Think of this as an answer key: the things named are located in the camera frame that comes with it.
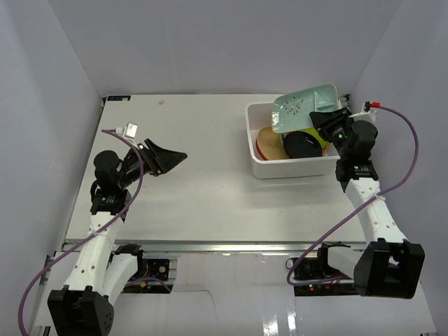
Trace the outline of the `lime green round plate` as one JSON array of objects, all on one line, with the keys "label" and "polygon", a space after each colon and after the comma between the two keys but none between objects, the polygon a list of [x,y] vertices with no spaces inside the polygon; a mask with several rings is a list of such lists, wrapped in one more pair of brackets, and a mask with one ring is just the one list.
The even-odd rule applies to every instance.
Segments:
[{"label": "lime green round plate", "polygon": [[322,148],[327,148],[329,143],[327,141],[325,141],[317,132],[316,129],[314,128],[306,128],[306,129],[302,129],[302,132],[309,134],[310,136],[314,137],[319,144],[321,145]]}]

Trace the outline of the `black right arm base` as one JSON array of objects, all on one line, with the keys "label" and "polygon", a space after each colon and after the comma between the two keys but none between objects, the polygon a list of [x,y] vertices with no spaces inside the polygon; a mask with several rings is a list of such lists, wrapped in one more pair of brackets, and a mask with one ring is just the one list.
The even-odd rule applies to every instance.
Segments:
[{"label": "black right arm base", "polygon": [[293,280],[324,280],[323,283],[295,287],[294,295],[297,298],[357,295],[352,279],[333,268],[324,270],[316,257],[305,258],[294,271]]}]

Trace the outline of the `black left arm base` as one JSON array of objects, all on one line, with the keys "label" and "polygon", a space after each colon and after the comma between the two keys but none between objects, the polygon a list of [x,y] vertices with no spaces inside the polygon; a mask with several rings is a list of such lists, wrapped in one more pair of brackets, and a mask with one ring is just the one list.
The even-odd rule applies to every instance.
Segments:
[{"label": "black left arm base", "polygon": [[128,281],[123,293],[169,294],[172,285],[169,280],[169,259],[143,259],[143,266]]}]

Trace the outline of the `pale green rectangular dish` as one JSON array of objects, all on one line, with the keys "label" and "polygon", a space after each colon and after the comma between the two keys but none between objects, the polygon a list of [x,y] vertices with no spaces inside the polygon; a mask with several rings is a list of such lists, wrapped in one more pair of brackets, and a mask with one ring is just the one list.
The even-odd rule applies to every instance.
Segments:
[{"label": "pale green rectangular dish", "polygon": [[318,85],[277,97],[272,109],[272,130],[294,132],[313,127],[311,112],[327,113],[341,109],[337,88],[333,84]]}]

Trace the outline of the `tan round plate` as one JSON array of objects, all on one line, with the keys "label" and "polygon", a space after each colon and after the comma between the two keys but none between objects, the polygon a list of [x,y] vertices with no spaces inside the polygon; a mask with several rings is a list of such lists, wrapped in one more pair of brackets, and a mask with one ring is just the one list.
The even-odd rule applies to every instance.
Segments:
[{"label": "tan round plate", "polygon": [[268,160],[287,160],[280,134],[274,132],[271,127],[262,128],[257,135],[258,145]]}]

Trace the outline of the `aluminium table frame rail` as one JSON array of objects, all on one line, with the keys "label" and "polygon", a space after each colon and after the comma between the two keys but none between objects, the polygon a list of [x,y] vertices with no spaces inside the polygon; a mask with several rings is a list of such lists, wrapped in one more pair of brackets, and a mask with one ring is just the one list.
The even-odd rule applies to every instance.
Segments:
[{"label": "aluminium table frame rail", "polygon": [[149,253],[298,253],[307,250],[307,242],[204,242],[204,241],[117,241],[141,245]]}]

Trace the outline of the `white plastic bin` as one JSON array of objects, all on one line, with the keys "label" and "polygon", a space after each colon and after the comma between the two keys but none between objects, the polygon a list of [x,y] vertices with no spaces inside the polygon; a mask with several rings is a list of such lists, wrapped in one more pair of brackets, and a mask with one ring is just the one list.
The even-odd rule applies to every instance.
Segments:
[{"label": "white plastic bin", "polygon": [[339,155],[333,146],[320,157],[289,158],[281,135],[271,130],[272,103],[246,106],[246,133],[253,175],[257,179],[284,179],[326,175],[334,171]]}]

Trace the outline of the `blue label sticker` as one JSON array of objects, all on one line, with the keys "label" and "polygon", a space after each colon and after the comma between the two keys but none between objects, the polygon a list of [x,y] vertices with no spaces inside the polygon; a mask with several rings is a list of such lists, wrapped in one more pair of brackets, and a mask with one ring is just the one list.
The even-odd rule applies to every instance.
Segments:
[{"label": "blue label sticker", "polygon": [[108,102],[126,102],[131,99],[130,95],[109,95],[107,97]]}]

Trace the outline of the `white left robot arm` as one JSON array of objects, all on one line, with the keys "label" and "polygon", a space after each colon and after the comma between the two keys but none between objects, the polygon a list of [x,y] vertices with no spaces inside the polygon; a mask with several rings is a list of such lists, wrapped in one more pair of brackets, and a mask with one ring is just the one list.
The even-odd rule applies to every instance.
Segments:
[{"label": "white left robot arm", "polygon": [[161,148],[150,139],[132,145],[124,158],[103,150],[93,161],[89,241],[62,289],[52,290],[48,308],[58,335],[108,335],[114,304],[126,283],[141,279],[148,262],[138,244],[115,247],[132,203],[128,187],[142,183],[146,174],[170,172],[187,158],[186,153]]}]

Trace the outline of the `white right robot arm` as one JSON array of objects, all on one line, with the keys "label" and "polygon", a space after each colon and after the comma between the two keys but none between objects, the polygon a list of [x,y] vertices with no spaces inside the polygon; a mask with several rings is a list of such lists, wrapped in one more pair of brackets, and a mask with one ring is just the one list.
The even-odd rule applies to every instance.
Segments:
[{"label": "white right robot arm", "polygon": [[343,274],[353,280],[360,296],[411,299],[417,290],[425,253],[394,221],[370,159],[378,135],[374,124],[377,104],[352,115],[349,109],[309,114],[319,136],[339,154],[335,175],[357,209],[366,246],[355,251],[346,244],[323,243],[316,270],[324,279]]}]

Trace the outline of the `black round plate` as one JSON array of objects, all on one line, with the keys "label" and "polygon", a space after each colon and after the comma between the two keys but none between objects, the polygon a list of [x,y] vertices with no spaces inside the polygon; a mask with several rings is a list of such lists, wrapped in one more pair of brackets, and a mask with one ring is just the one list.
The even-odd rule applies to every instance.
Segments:
[{"label": "black round plate", "polygon": [[290,159],[317,158],[323,154],[318,140],[302,131],[288,133],[283,140],[283,149]]}]

